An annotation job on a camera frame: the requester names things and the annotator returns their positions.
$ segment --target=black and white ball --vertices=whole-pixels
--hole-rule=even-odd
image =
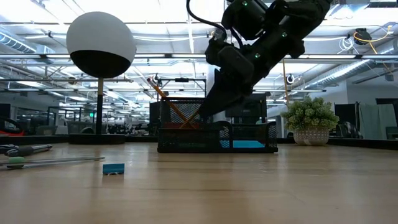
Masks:
[[[88,12],[77,17],[68,29],[67,48],[73,63],[96,78],[123,74],[136,55],[130,29],[105,12]]]

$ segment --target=pole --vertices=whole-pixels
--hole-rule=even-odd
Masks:
[[[104,103],[104,79],[98,79],[98,97],[97,97],[97,122],[95,134],[101,134],[102,130],[102,105]]]
[[[79,108],[79,121],[81,121],[81,108]]]
[[[285,59],[283,59],[283,67],[284,67],[284,80],[285,80],[285,95],[286,95],[286,102],[289,104],[289,95],[287,94],[287,81],[286,81],[286,69],[285,69]]]
[[[50,125],[50,107],[47,109],[47,125]]]

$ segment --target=desk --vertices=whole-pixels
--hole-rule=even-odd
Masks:
[[[2,223],[396,223],[398,152],[279,144],[278,154],[158,154],[156,143],[54,144],[0,169]],[[126,164],[103,176],[102,164]]]

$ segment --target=blue object in basket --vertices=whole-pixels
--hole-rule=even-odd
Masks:
[[[110,174],[124,174],[124,164],[104,164],[102,166],[102,173]]]
[[[263,148],[264,145],[261,144],[259,141],[243,141],[243,140],[234,140],[233,141],[234,149],[239,148]]]
[[[228,141],[222,140],[220,141],[223,147],[229,147]],[[265,146],[261,144],[259,141],[247,141],[247,140],[234,140],[233,148],[234,149],[256,149],[256,148],[264,148]]]

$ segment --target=black mesh basket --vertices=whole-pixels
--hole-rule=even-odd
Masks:
[[[264,152],[277,152],[276,122],[266,124],[233,124],[233,139],[259,141],[264,145]]]
[[[160,122],[162,128],[180,128],[184,120],[167,104],[170,101],[175,105],[178,110],[184,115],[186,119],[194,115],[200,105],[203,103],[204,98],[178,98],[168,97],[162,98],[160,102]],[[208,124],[213,121],[212,118],[203,119],[197,114],[185,128],[200,128],[203,124]]]
[[[228,152],[232,149],[232,126],[219,121],[201,129],[159,129],[158,152]]]

